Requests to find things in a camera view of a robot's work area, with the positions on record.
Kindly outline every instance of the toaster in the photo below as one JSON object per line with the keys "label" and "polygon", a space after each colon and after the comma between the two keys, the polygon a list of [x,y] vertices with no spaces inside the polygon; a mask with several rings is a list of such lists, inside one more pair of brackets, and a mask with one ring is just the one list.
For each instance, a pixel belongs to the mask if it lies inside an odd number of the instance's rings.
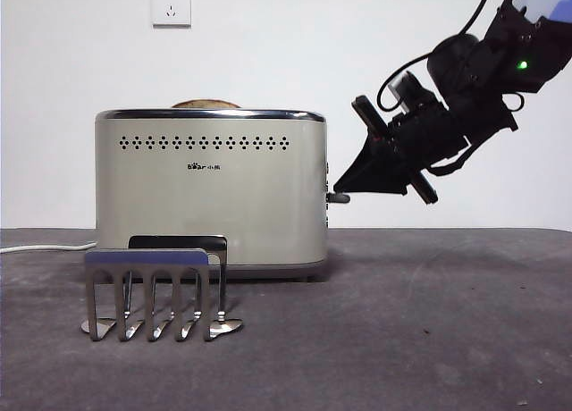
{"label": "toaster", "polygon": [[326,173],[326,122],[316,113],[102,112],[97,247],[193,247],[193,237],[221,235],[229,277],[317,275],[327,253]]}

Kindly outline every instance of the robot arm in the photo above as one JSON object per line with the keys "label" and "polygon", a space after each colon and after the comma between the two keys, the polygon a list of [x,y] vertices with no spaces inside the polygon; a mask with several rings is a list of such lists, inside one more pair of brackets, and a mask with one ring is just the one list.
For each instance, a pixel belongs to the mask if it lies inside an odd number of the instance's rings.
{"label": "robot arm", "polygon": [[[427,204],[436,203],[437,194],[421,171],[451,174],[498,131],[516,131],[513,113],[524,107],[520,93],[538,92],[572,57],[572,0],[504,0],[480,41],[467,34],[467,26],[419,58],[427,58],[427,70],[448,107],[410,72],[391,83],[395,107],[404,113],[389,124],[365,96],[352,104],[368,136],[334,186],[336,192],[406,195],[412,185]],[[384,87],[378,105],[391,111],[381,104]],[[505,105],[507,94],[520,99],[518,109]],[[459,153],[454,162],[434,167]]]}

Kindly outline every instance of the electrical outlet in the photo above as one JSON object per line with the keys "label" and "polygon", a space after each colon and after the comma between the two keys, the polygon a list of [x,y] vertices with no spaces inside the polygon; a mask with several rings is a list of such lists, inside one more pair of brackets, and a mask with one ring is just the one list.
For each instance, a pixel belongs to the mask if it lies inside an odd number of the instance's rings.
{"label": "electrical outlet", "polygon": [[190,27],[190,0],[151,0],[151,19],[158,27]]}

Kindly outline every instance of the gray table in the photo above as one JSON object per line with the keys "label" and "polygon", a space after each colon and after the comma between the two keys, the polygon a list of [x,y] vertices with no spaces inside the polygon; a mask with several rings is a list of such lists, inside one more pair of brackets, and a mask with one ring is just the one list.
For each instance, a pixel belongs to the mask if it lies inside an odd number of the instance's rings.
{"label": "gray table", "polygon": [[[2,245],[93,237],[2,231]],[[232,283],[246,327],[213,343],[92,343],[83,255],[5,256],[0,407],[572,409],[572,234],[334,230],[329,248],[327,281]]]}

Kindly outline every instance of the toaster vent hole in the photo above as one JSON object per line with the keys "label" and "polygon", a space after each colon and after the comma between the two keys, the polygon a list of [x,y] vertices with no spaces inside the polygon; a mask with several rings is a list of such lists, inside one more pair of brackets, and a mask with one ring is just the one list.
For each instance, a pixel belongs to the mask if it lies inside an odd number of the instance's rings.
{"label": "toaster vent hole", "polygon": [[165,150],[167,148],[167,146],[169,146],[169,140],[167,140],[167,137],[161,136],[161,139],[159,140],[159,146],[163,150]]}
{"label": "toaster vent hole", "polygon": [[254,137],[254,141],[252,142],[252,146],[256,150],[260,150],[260,147],[262,146],[262,140],[260,139],[259,136]]}
{"label": "toaster vent hole", "polygon": [[286,137],[282,137],[282,141],[280,142],[280,146],[281,146],[282,150],[286,150],[289,145],[290,145],[290,142],[288,141],[288,139]]}
{"label": "toaster vent hole", "polygon": [[228,139],[226,140],[226,146],[230,150],[233,150],[234,147],[236,146],[236,141],[234,141],[234,139],[232,137],[228,137]]}
{"label": "toaster vent hole", "polygon": [[122,137],[121,140],[119,140],[119,146],[125,150],[127,149],[127,146],[129,145],[129,140],[127,140],[127,138],[125,136]]}
{"label": "toaster vent hole", "polygon": [[172,141],[172,145],[175,147],[175,150],[179,150],[182,145],[182,140],[179,136],[175,136],[175,139]]}
{"label": "toaster vent hole", "polygon": [[240,141],[240,147],[242,147],[242,150],[247,150],[247,146],[250,144],[250,142],[248,141],[248,139],[246,137],[242,137],[242,140]]}
{"label": "toaster vent hole", "polygon": [[206,147],[208,146],[208,140],[206,139],[206,137],[202,137],[201,140],[198,142],[198,145],[201,147],[201,149],[205,150]]}
{"label": "toaster vent hole", "polygon": [[135,136],[134,140],[131,141],[131,144],[135,147],[136,150],[139,150],[139,146],[141,146],[143,142],[139,139],[139,136]]}
{"label": "toaster vent hole", "polygon": [[268,148],[270,150],[273,150],[274,146],[276,146],[276,142],[274,141],[274,137],[269,137],[268,140],[266,141],[266,145],[268,146]]}

